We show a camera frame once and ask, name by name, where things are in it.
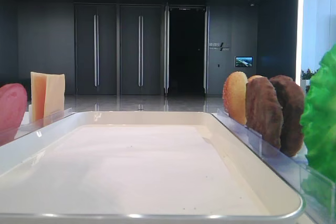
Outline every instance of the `ham slice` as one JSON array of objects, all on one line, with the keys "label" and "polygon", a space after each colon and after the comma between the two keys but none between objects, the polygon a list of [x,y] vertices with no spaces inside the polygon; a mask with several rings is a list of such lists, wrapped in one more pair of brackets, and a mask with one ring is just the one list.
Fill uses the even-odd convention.
[{"label": "ham slice", "polygon": [[14,140],[27,108],[27,92],[18,83],[0,88],[0,145]]},{"label": "ham slice", "polygon": [[32,121],[46,118],[64,110],[64,74],[45,74],[31,72]]}]

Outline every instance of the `white tray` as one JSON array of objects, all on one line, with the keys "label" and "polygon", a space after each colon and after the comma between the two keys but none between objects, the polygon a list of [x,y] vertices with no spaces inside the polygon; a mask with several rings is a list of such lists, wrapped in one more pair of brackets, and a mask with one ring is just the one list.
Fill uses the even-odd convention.
[{"label": "white tray", "polygon": [[301,196],[213,115],[82,112],[0,148],[0,223],[295,223]]}]

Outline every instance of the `pink ham slice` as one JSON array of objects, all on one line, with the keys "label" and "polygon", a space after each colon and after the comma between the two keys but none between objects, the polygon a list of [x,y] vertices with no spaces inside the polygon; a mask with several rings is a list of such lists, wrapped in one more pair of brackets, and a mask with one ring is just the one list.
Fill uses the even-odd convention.
[{"label": "pink ham slice", "polygon": [[27,92],[18,83],[0,88],[0,146],[14,140],[27,108]]}]

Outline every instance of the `display screen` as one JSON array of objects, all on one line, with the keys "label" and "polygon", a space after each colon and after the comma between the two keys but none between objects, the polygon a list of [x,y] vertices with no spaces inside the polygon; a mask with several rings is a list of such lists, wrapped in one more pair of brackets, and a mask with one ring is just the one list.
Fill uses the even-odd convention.
[{"label": "display screen", "polygon": [[252,57],[236,57],[236,68],[250,68],[252,67]]}]

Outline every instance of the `food sample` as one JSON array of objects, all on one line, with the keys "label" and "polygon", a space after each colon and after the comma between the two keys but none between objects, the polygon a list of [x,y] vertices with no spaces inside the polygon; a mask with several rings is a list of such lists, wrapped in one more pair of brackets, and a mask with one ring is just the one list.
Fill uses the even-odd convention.
[{"label": "food sample", "polygon": [[260,77],[263,77],[263,76],[251,76],[250,78],[248,78],[248,81],[252,81],[256,78],[260,78]]},{"label": "food sample", "polygon": [[336,45],[320,66],[310,80],[300,123],[309,166],[336,182]]},{"label": "food sample", "polygon": [[284,117],[275,88],[266,77],[255,78],[246,85],[246,119],[249,128],[280,149]]},{"label": "food sample", "polygon": [[270,79],[280,105],[282,106],[283,126],[281,130],[281,151],[289,157],[295,156],[303,145],[300,118],[305,107],[305,95],[288,76],[275,76]]},{"label": "food sample", "polygon": [[27,92],[18,83],[0,88],[0,145],[12,140],[27,108]]},{"label": "food sample", "polygon": [[32,121],[43,119],[64,110],[64,74],[30,73]]},{"label": "food sample", "polygon": [[224,108],[238,123],[246,124],[245,97],[247,77],[243,72],[234,72],[224,83]]}]

